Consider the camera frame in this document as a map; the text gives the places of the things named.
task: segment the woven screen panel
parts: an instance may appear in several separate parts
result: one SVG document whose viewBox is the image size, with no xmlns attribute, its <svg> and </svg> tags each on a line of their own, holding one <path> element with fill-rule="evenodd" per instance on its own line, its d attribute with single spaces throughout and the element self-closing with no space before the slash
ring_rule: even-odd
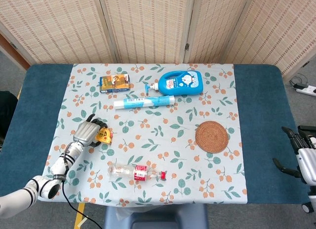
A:
<svg viewBox="0 0 316 229">
<path fill-rule="evenodd" d="M 0 0 L 0 21 L 36 63 L 112 63 L 94 0 Z"/>
<path fill-rule="evenodd" d="M 316 46 L 316 0 L 253 0 L 225 62 L 273 64 L 286 74 Z"/>
<path fill-rule="evenodd" d="M 246 0 L 201 0 L 189 63 L 220 63 Z"/>
<path fill-rule="evenodd" d="M 122 63 L 182 63 L 188 0 L 105 0 Z"/>
</svg>

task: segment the red bottle label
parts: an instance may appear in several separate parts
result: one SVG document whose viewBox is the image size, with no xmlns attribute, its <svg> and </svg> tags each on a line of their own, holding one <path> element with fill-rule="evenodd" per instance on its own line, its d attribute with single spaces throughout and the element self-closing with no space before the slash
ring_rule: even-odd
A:
<svg viewBox="0 0 316 229">
<path fill-rule="evenodd" d="M 145 181 L 147 175 L 147 166 L 136 166 L 134 172 L 134 180 Z"/>
</svg>

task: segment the power strip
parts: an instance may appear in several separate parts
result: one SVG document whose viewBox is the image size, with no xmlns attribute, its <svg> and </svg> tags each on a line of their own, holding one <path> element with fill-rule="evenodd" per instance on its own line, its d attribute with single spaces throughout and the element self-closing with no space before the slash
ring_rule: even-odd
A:
<svg viewBox="0 0 316 229">
<path fill-rule="evenodd" d="M 314 86 L 309 85 L 307 88 L 304 88 L 304 89 L 297 88 L 296 91 L 316 97 L 316 87 Z"/>
</svg>

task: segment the blue and white tube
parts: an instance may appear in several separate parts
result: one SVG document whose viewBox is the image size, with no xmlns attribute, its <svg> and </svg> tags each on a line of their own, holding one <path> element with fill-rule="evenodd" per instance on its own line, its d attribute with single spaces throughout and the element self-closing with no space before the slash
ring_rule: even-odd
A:
<svg viewBox="0 0 316 229">
<path fill-rule="evenodd" d="M 114 101 L 115 109 L 129 109 L 137 107 L 156 107 L 156 106 L 167 106 L 175 103 L 174 96 L 161 96 L 161 97 L 144 97 L 144 98 L 133 98 L 123 99 Z"/>
</svg>

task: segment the floral tablecloth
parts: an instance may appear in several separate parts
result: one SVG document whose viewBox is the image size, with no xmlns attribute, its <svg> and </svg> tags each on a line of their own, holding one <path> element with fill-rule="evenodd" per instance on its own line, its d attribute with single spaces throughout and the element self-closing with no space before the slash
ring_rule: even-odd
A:
<svg viewBox="0 0 316 229">
<path fill-rule="evenodd" d="M 174 70 L 197 70 L 203 93 L 177 96 L 173 106 L 114 110 L 113 101 L 145 96 L 145 83 Z M 99 78 L 130 75 L 131 90 L 99 92 Z M 150 91 L 150 96 L 159 96 Z M 70 169 L 65 192 L 71 202 L 116 207 L 181 203 L 246 203 L 242 144 L 232 64 L 75 64 L 65 90 L 43 175 L 73 140 L 91 113 L 113 132 L 111 145 L 86 148 Z M 229 143 L 218 154 L 195 143 L 195 130 L 212 120 L 225 127 Z M 108 165 L 146 165 L 166 171 L 166 180 L 139 182 L 107 175 Z M 49 201 L 66 201 L 61 190 Z"/>
</svg>

